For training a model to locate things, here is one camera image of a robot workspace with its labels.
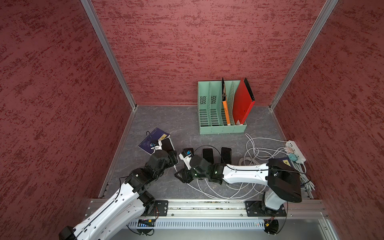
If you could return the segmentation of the pink case phone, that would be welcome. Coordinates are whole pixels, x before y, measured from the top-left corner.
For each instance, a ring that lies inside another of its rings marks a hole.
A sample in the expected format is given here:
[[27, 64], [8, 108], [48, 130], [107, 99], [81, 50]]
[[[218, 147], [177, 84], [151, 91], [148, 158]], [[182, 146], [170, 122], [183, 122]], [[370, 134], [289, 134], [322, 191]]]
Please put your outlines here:
[[184, 158], [187, 156], [193, 156], [194, 155], [194, 149], [193, 148], [184, 148], [182, 151], [182, 155]]

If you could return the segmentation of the orange folder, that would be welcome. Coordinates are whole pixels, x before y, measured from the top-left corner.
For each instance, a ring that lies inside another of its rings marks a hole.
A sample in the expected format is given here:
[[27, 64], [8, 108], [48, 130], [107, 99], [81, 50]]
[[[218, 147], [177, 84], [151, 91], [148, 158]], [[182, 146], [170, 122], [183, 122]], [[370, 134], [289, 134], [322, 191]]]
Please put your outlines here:
[[225, 86], [224, 78], [222, 78], [222, 103], [225, 111], [227, 125], [230, 126], [231, 122], [230, 122], [230, 115], [229, 115], [229, 108], [227, 103], [227, 94], [226, 94], [226, 86]]

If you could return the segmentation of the white power strip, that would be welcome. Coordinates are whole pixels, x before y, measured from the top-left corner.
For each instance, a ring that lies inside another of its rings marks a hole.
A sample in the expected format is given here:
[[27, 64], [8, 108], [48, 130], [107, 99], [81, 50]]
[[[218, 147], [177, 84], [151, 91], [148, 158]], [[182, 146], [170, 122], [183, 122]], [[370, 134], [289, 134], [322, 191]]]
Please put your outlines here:
[[287, 141], [285, 143], [285, 145], [287, 148], [292, 150], [292, 153], [297, 157], [296, 162], [298, 164], [304, 164], [305, 163], [306, 158], [303, 155], [303, 153], [301, 152], [301, 150], [299, 149], [298, 145], [294, 141]]

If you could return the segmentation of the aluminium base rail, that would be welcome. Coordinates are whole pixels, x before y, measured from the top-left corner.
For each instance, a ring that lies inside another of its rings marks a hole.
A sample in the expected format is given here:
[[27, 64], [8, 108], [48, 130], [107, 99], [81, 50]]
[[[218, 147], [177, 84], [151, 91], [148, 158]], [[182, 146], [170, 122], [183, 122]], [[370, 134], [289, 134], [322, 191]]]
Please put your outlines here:
[[270, 219], [275, 220], [328, 220], [323, 201], [303, 200], [301, 203], [284, 203], [279, 213], [264, 215], [255, 204], [240, 200], [168, 200], [160, 204], [160, 213], [140, 215], [137, 219]]

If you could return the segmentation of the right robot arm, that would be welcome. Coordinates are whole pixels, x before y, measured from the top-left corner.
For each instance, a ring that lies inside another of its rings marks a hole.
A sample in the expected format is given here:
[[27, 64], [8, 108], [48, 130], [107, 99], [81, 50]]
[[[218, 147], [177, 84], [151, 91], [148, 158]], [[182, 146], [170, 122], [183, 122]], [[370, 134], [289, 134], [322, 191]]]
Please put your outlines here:
[[263, 217], [277, 217], [284, 203], [301, 203], [301, 173], [280, 159], [270, 159], [266, 164], [234, 166], [226, 163], [212, 164], [198, 155], [180, 154], [185, 167], [175, 173], [182, 183], [194, 179], [207, 180], [216, 184], [255, 184], [267, 186], [269, 190], [261, 201], [248, 206], [251, 214]]

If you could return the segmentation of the green file organizer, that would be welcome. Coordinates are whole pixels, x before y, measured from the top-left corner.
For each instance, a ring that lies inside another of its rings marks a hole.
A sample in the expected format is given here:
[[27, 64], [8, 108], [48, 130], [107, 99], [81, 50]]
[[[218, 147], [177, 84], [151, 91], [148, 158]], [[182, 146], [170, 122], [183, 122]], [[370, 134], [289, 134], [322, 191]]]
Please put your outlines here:
[[198, 82], [198, 117], [201, 135], [244, 133], [247, 128], [246, 123], [227, 123], [222, 81]]

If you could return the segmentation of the purple book yellow label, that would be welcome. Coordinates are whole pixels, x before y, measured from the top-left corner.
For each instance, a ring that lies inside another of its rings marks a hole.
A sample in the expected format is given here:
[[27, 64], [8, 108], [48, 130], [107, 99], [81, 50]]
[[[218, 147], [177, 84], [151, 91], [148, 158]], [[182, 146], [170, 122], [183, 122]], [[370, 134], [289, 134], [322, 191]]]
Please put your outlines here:
[[153, 131], [149, 132], [147, 131], [146, 132], [146, 137], [145, 139], [138, 145], [138, 147], [145, 151], [147, 154], [151, 155], [151, 147], [150, 147], [150, 143], [151, 141], [161, 141], [165, 138], [168, 138], [170, 137], [170, 134], [159, 129], [159, 128], [155, 128]]

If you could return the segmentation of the dark phone far left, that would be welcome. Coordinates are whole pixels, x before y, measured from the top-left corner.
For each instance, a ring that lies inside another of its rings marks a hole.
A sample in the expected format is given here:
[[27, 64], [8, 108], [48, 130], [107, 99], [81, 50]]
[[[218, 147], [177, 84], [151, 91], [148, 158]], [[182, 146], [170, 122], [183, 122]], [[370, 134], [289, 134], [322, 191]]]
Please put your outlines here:
[[175, 150], [170, 138], [165, 138], [165, 139], [161, 140], [161, 144], [162, 144], [161, 145], [162, 150], [164, 150], [166, 152], [170, 152], [170, 151]]

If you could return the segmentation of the aluminium corner post right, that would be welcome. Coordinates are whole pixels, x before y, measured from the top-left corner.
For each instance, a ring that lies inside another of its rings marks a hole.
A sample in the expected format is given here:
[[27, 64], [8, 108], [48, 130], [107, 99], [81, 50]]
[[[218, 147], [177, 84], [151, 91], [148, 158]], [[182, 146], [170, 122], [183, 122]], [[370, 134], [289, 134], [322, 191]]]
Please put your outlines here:
[[317, 39], [318, 35], [320, 34], [322, 28], [324, 27], [325, 23], [327, 22], [328, 18], [330, 17], [332, 11], [336, 7], [338, 3], [338, 0], [327, 0], [322, 7], [318, 17], [316, 18], [313, 26], [311, 27], [311, 30], [309, 31], [304, 43], [302, 44], [294, 62], [292, 63], [290, 69], [287, 72], [286, 77], [284, 78], [283, 82], [281, 83], [277, 93], [275, 94], [269, 109], [271, 112], [273, 112], [278, 105], [279, 101], [281, 100], [284, 92], [288, 88], [289, 84], [291, 83], [293, 77], [295, 76], [296, 72], [298, 71], [299, 67], [301, 66], [303, 60], [305, 59], [306, 55], [310, 51], [312, 45], [314, 44], [315, 40]]

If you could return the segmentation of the red folder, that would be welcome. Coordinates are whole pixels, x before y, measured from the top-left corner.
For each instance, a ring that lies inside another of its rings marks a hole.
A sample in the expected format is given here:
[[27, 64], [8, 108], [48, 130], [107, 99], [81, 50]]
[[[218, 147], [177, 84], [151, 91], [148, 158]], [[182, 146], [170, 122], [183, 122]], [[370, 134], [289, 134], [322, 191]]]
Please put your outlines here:
[[236, 125], [243, 125], [255, 104], [255, 97], [251, 86], [244, 78], [235, 92], [233, 118]]

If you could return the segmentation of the rightmost black phone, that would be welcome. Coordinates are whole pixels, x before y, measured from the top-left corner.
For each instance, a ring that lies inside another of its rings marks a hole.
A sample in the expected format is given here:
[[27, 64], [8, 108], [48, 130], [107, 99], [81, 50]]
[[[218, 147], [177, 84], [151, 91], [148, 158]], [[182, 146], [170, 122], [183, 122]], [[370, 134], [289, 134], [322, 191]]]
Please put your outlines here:
[[228, 147], [221, 147], [221, 157], [225, 164], [232, 164], [232, 149]]

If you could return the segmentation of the aluminium corner post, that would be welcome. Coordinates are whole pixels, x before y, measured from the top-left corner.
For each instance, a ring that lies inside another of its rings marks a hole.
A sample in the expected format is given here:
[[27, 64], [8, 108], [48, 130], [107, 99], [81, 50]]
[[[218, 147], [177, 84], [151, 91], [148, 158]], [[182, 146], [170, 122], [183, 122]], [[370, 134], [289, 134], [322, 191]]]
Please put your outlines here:
[[288, 88], [289, 84], [291, 83], [293, 77], [295, 76], [296, 72], [298, 71], [299, 67], [301, 66], [303, 60], [305, 59], [306, 55], [310, 51], [312, 45], [314, 44], [315, 40], [317, 39], [318, 35], [320, 34], [322, 28], [324, 27], [325, 23], [327, 22], [328, 18], [330, 17], [332, 11], [336, 7], [338, 3], [338, 0], [327, 0], [322, 7], [318, 17], [316, 18], [313, 26], [311, 27], [311, 30], [309, 31], [304, 43], [302, 44], [294, 62], [292, 63], [290, 69], [287, 72], [286, 77], [284, 78], [283, 82], [281, 83], [277, 93], [275, 94], [269, 109], [271, 112], [273, 112], [278, 105], [279, 101], [281, 100], [284, 92]]
[[124, 74], [119, 66], [119, 63], [116, 59], [116, 56], [112, 50], [112, 47], [108, 41], [108, 38], [105, 34], [105, 31], [101, 25], [101, 22], [97, 16], [97, 13], [96, 13], [96, 10], [93, 6], [93, 3], [92, 1], [90, 0], [81, 0], [81, 3], [83, 5], [83, 8], [85, 9], [85, 12], [91, 22], [91, 25], [104, 49], [104, 52], [115, 72], [115, 75], [116, 77], [118, 78], [118, 81], [125, 93], [125, 96], [127, 98], [127, 100], [129, 101], [130, 103], [130, 106], [131, 108], [133, 109], [133, 111], [136, 111], [137, 110], [137, 103], [136, 101], [134, 100], [134, 97], [133, 97], [133, 94], [131, 93], [129, 87], [128, 87], [128, 84], [126, 82], [126, 79], [124, 77]]

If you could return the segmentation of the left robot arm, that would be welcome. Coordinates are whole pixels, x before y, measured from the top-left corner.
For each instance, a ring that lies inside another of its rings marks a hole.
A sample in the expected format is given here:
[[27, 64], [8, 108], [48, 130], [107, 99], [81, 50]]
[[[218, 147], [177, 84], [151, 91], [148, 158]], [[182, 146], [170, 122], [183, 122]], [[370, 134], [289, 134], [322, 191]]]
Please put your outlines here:
[[90, 217], [75, 227], [66, 226], [60, 240], [109, 240], [131, 220], [154, 210], [155, 198], [149, 186], [164, 171], [177, 164], [175, 150], [156, 150], [143, 168], [137, 168], [125, 178], [119, 190]]

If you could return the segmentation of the white case phone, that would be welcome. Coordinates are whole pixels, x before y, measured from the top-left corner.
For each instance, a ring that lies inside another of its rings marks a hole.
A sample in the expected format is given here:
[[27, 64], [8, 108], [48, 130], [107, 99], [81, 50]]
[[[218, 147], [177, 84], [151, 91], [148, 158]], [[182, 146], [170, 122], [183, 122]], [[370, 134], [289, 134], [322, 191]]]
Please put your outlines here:
[[210, 148], [205, 148], [202, 150], [202, 154], [203, 154], [203, 158], [210, 164], [214, 164], [215, 163], [215, 159], [214, 159], [214, 151], [213, 149], [210, 149]]

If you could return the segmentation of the aluminium corner post left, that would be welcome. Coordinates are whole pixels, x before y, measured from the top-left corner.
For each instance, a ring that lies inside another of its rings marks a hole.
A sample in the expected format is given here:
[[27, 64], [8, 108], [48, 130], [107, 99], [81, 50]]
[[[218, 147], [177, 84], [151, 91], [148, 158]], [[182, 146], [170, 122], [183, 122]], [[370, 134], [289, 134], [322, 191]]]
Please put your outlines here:
[[133, 94], [131, 93], [129, 87], [128, 87], [128, 84], [126, 82], [126, 79], [124, 77], [124, 74], [119, 66], [119, 63], [116, 59], [116, 56], [112, 50], [112, 47], [108, 41], [108, 38], [105, 34], [105, 31], [101, 25], [101, 22], [97, 16], [97, 13], [96, 13], [96, 10], [93, 6], [93, 3], [92, 1], [90, 0], [81, 0], [81, 3], [83, 5], [83, 8], [85, 9], [85, 12], [91, 22], [91, 25], [104, 49], [104, 52], [115, 72], [115, 75], [116, 77], [118, 78], [118, 81], [125, 93], [125, 96], [127, 98], [127, 100], [129, 101], [130, 103], [130, 106], [131, 108], [133, 109], [133, 111], [136, 111], [137, 110], [137, 103], [136, 101], [134, 100], [134, 97], [133, 97]]

